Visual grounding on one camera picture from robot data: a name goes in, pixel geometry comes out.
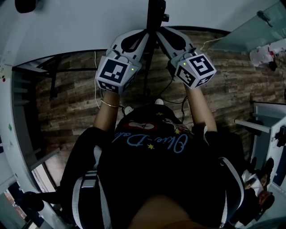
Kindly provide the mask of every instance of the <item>white cable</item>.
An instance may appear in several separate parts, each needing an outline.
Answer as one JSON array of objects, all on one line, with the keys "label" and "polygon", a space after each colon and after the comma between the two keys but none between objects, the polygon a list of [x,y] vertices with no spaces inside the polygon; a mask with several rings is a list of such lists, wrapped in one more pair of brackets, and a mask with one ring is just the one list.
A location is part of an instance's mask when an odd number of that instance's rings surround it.
[{"label": "white cable", "polygon": [[216,38],[216,39],[213,39],[213,40],[204,42],[204,44],[203,44],[203,46],[200,48],[200,50],[202,50],[202,49],[204,48],[205,44],[207,44],[208,42],[218,41],[218,40],[221,40],[221,39],[223,39],[223,38]]},{"label": "white cable", "polygon": [[[95,63],[95,67],[97,68],[97,52],[96,51],[94,52],[94,63]],[[95,76],[94,76],[94,89],[95,89],[94,90],[94,97],[95,97],[95,102],[97,102],[97,83],[95,80]]]}]

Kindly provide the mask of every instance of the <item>glass panel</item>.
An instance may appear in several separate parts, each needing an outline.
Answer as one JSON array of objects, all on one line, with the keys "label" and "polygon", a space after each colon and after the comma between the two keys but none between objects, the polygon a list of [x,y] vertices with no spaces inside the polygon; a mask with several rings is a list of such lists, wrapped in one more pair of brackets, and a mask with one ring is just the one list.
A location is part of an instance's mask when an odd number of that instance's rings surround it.
[{"label": "glass panel", "polygon": [[266,9],[264,14],[270,18],[269,23],[272,27],[255,16],[215,43],[210,49],[250,52],[259,46],[286,38],[286,8],[284,5],[278,2]]}]

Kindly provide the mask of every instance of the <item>forearm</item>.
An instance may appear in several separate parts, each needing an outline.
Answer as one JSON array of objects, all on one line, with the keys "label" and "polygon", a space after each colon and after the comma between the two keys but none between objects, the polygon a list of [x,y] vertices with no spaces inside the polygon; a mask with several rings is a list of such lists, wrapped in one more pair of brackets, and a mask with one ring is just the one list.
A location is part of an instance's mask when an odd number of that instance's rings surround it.
[{"label": "forearm", "polygon": [[[113,106],[119,106],[120,95],[106,91],[103,101]],[[116,125],[117,112],[117,107],[111,107],[102,103],[94,120],[93,127],[113,132]]]},{"label": "forearm", "polygon": [[187,92],[194,125],[198,128],[207,126],[208,131],[217,132],[215,119],[208,107],[202,90],[200,88],[190,89],[186,86],[185,89]]}]

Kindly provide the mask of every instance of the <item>wooden floor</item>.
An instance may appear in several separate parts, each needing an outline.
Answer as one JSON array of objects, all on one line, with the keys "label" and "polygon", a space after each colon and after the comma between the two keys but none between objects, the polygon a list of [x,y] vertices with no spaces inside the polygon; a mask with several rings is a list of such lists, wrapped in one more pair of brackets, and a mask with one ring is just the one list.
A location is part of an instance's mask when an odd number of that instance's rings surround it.
[{"label": "wooden floor", "polygon": [[[201,48],[205,41],[220,38],[222,35],[209,32],[186,32],[194,45]],[[222,51],[207,50],[211,43],[203,49],[206,51],[217,68],[213,79],[202,90],[215,116],[220,130],[237,133],[243,142],[245,156],[250,150],[252,136],[241,126],[234,124],[234,119],[247,120],[252,112],[251,101],[284,103],[286,72],[285,59],[278,61],[278,69],[273,72],[268,66],[255,68],[249,55],[232,54]],[[145,103],[153,103],[160,92],[168,85],[171,76],[166,69],[168,58],[161,50],[156,50],[148,77],[148,98]],[[80,53],[67,56],[60,68],[93,68],[94,52]],[[56,89],[58,97],[50,99],[50,79],[37,83],[38,118],[46,148],[60,147],[60,154],[46,162],[47,168],[59,185],[65,164],[78,136],[91,127],[97,114],[98,107],[94,99],[95,72],[61,72],[57,74]],[[144,75],[138,74],[133,85],[122,97],[123,106],[139,107],[143,105]],[[97,98],[101,96],[97,88]],[[185,97],[184,86],[180,81],[173,82],[163,93],[163,97],[173,102],[181,102]],[[181,105],[165,103],[181,119]],[[184,124],[193,126],[189,105],[184,105]]]}]

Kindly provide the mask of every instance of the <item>white shoe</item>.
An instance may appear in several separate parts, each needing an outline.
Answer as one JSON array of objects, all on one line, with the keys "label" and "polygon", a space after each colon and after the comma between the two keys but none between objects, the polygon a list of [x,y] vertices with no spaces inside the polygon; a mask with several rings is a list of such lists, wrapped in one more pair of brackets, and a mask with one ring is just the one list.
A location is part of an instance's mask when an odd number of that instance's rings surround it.
[{"label": "white shoe", "polygon": [[132,112],[134,109],[131,106],[127,106],[124,108],[125,115],[128,115],[130,112]]},{"label": "white shoe", "polygon": [[155,104],[158,104],[158,105],[164,105],[164,101],[160,98],[158,98],[155,102]]}]

